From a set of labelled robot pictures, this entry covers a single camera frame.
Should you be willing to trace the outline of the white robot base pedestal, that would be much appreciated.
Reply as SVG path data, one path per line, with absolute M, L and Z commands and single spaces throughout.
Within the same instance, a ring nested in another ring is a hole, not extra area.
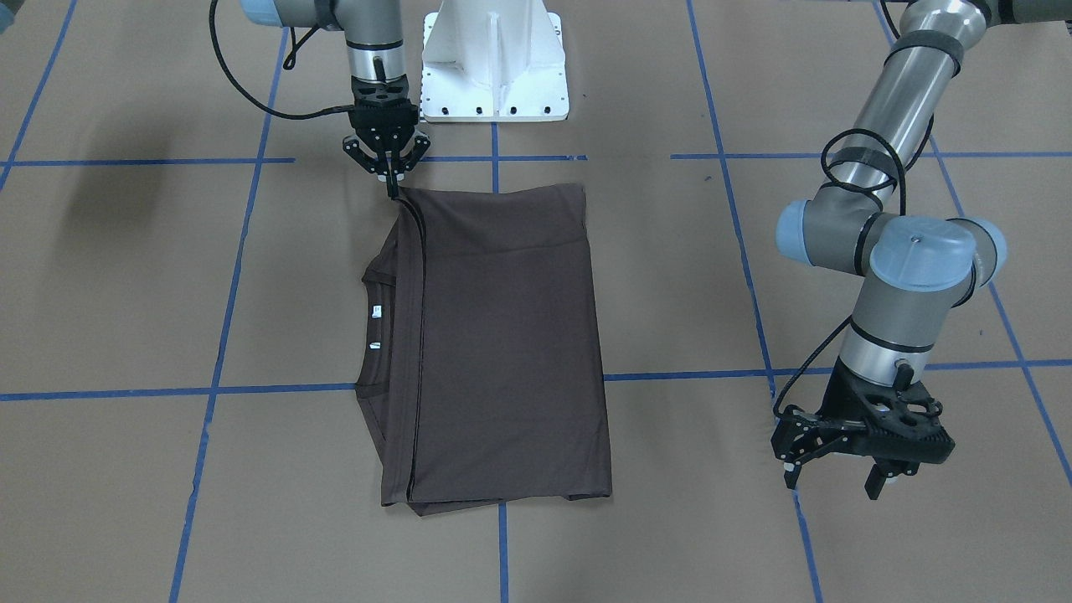
M 444 1 L 422 33 L 426 122 L 568 118 L 562 19 L 544 1 Z

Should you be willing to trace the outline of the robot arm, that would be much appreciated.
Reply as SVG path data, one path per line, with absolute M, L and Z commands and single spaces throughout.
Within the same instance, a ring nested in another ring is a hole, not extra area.
M 399 198 L 399 181 L 416 167 L 431 142 L 418 131 L 419 111 L 410 100 L 398 1 L 242 1 L 240 5 L 250 23 L 344 35 L 353 93 L 349 106 L 306 114 L 272 111 L 259 100 L 254 100 L 254 106 L 288 120 L 345 114 L 353 134 L 344 138 L 343 150 L 385 183 L 390 198 Z
M 823 182 L 781 210 L 775 242 L 805 265 L 863 278 L 834 337 L 842 350 L 815 412 L 778 394 L 770 439 L 796 489 L 801 469 L 835 453 L 868 457 L 865 492 L 942 464 L 955 442 L 922 377 L 949 311 L 1002 269 L 1008 244 L 987 220 L 911 216 L 907 174 L 965 56 L 1004 24 L 1067 23 L 1068 1 L 911 1 L 854 126 L 827 142 Z

